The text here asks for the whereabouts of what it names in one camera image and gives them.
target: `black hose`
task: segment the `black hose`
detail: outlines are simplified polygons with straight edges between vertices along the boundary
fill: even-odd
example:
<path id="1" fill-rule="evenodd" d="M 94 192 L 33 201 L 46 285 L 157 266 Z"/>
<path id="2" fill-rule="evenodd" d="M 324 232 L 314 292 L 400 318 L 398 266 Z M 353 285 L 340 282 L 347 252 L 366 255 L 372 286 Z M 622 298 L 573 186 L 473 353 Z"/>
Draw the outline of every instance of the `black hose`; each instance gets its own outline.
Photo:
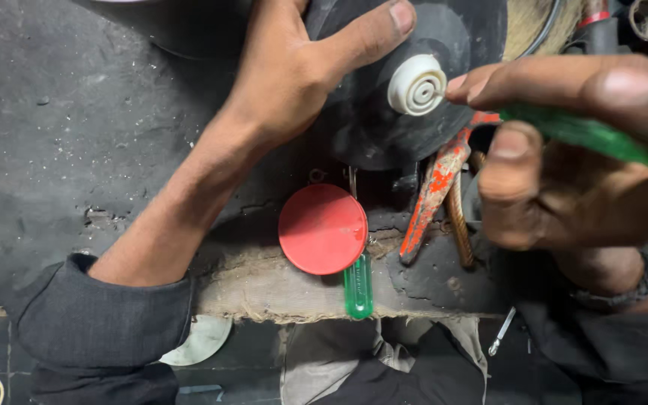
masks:
<path id="1" fill-rule="evenodd" d="M 534 51 L 537 50 L 537 48 L 539 48 L 542 42 L 545 41 L 546 37 L 549 36 L 549 32 L 552 31 L 554 22 L 557 21 L 559 11 L 562 9 L 562 3 L 562 0 L 553 0 L 552 11 L 549 12 L 549 18 L 546 19 L 544 28 L 541 29 L 541 32 L 539 32 L 539 35 L 536 37 L 534 42 L 529 45 L 529 48 L 527 48 L 526 51 L 522 52 L 522 54 L 519 55 L 517 59 L 531 55 L 532 53 L 534 53 Z"/>

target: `bracelet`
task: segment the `bracelet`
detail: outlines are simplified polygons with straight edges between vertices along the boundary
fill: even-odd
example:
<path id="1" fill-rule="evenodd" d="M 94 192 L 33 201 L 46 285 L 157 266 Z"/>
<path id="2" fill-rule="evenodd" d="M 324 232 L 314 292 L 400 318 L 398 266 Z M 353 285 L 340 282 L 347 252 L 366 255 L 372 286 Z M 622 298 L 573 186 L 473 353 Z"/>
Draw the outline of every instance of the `bracelet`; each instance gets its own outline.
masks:
<path id="1" fill-rule="evenodd" d="M 639 284 L 632 291 L 614 297 L 601 297 L 588 290 L 575 290 L 570 296 L 583 306 L 597 310 L 610 310 L 616 307 L 630 306 L 648 297 L 648 248 L 639 250 L 643 258 L 643 276 Z"/>

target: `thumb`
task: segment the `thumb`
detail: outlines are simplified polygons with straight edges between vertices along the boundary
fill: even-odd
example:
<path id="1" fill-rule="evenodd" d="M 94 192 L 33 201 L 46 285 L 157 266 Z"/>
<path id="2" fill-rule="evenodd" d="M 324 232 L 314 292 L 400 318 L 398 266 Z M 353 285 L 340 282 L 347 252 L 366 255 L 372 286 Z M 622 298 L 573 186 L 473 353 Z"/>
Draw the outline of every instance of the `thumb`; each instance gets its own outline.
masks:
<path id="1" fill-rule="evenodd" d="M 536 204 L 542 167 L 542 136 L 527 123 L 499 126 L 479 178 L 481 224 L 502 247 L 525 250 L 545 231 L 546 214 Z"/>
<path id="2" fill-rule="evenodd" d="M 393 51 L 415 26 L 416 11 L 409 0 L 389 0 L 315 44 L 322 55 L 331 56 L 329 71 L 336 82 Z"/>
<path id="3" fill-rule="evenodd" d="M 648 70 L 600 72 L 584 85 L 582 96 L 592 115 L 648 145 Z"/>

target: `green screwdriver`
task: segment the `green screwdriver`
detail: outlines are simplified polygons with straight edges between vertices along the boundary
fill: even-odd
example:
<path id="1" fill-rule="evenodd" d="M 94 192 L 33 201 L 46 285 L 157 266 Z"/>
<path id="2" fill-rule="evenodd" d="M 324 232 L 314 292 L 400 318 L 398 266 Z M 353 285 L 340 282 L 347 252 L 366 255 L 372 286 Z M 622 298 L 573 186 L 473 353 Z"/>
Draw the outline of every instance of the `green screwdriver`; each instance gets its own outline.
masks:
<path id="1" fill-rule="evenodd" d="M 356 169 L 349 166 L 349 191 L 356 198 Z M 366 251 L 344 270 L 344 307 L 354 319 L 364 319 L 374 312 L 372 292 L 372 257 Z"/>
<path id="2" fill-rule="evenodd" d="M 500 109 L 499 117 L 502 121 L 526 121 L 548 139 L 581 146 L 621 161 L 648 165 L 648 150 L 644 145 L 597 120 L 569 114 L 561 109 L 524 104 Z"/>

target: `hand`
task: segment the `hand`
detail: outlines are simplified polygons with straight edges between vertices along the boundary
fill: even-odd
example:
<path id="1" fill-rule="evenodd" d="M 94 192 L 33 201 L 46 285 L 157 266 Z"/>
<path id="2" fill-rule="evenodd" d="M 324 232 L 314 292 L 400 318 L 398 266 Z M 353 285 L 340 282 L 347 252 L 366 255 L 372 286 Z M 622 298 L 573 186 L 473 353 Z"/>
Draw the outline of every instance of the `hand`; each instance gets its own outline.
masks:
<path id="1" fill-rule="evenodd" d="M 309 127 L 345 74 L 381 59 L 416 26 L 408 0 L 391 0 L 340 32 L 311 41 L 306 0 L 260 0 L 252 7 L 237 80 L 224 106 L 259 126 L 266 149 Z"/>
<path id="2" fill-rule="evenodd" d="M 476 110 L 512 102 L 594 117 L 648 146 L 648 60 L 534 57 L 451 81 L 446 97 Z M 648 167 L 550 142 L 535 127 L 501 125 L 481 171 L 483 229 L 509 249 L 640 246 L 648 242 Z"/>

